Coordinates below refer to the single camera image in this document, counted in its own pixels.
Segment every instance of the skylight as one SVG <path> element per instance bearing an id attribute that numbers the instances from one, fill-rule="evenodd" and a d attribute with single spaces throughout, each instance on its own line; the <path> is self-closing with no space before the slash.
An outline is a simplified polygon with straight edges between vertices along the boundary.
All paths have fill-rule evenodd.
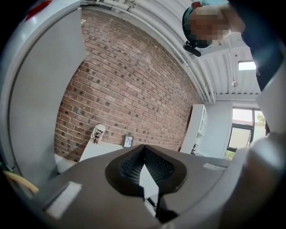
<path id="1" fill-rule="evenodd" d="M 238 70 L 255 70 L 256 65 L 253 61 L 238 62 Z"/>

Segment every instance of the person's ear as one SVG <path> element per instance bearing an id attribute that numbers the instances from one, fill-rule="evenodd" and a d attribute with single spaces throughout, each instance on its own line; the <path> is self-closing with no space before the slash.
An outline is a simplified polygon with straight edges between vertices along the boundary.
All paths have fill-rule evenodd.
<path id="1" fill-rule="evenodd" d="M 196 9 L 198 7 L 202 7 L 202 3 L 201 2 L 193 2 L 192 7 L 193 7 L 193 9 Z"/>

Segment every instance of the ceiling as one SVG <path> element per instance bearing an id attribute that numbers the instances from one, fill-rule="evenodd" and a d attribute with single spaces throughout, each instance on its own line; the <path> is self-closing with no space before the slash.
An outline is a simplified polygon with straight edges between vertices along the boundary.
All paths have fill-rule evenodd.
<path id="1" fill-rule="evenodd" d="M 226 3 L 226 0 L 204 2 Z M 238 71 L 238 61 L 252 60 L 241 34 L 231 34 L 202 49 L 201 57 L 186 52 L 181 20 L 191 0 L 100 0 L 109 13 L 140 27 L 161 43 L 181 64 L 206 103 L 217 100 L 255 101 L 260 89 L 255 70 Z"/>

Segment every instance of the green foliage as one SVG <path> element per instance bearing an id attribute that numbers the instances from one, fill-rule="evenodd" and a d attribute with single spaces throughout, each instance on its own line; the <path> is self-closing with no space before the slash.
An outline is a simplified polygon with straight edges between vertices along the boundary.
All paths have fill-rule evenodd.
<path id="1" fill-rule="evenodd" d="M 263 125 L 266 123 L 266 120 L 265 120 L 265 117 L 264 115 L 261 115 L 261 114 L 257 114 L 257 119 L 259 121 L 259 124 Z"/>
<path id="2" fill-rule="evenodd" d="M 232 152 L 232 151 L 226 151 L 225 152 L 225 155 L 224 155 L 224 159 L 228 159 L 228 160 L 232 160 L 233 157 L 235 155 L 235 152 Z"/>

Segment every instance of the black window frame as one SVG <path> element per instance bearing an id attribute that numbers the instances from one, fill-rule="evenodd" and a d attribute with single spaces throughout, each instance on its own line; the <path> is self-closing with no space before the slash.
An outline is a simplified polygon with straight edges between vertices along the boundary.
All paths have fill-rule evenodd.
<path id="1" fill-rule="evenodd" d="M 232 110 L 238 109 L 238 110 L 251 110 L 252 111 L 252 125 L 245 125 L 245 124 L 238 124 L 238 123 L 232 123 L 231 126 L 231 135 L 232 135 L 232 129 L 233 128 L 238 128 L 238 129 L 244 129 L 244 130 L 250 130 L 250 141 L 249 143 L 253 142 L 253 137 L 254 137 L 254 129 L 255 129 L 255 111 L 260 111 L 260 109 L 255 109 L 255 108 L 240 108 L 240 107 L 233 107 Z M 231 135 L 229 137 L 228 145 L 227 145 L 227 151 L 231 152 L 236 152 L 236 148 L 229 147 L 229 143 L 231 141 Z"/>

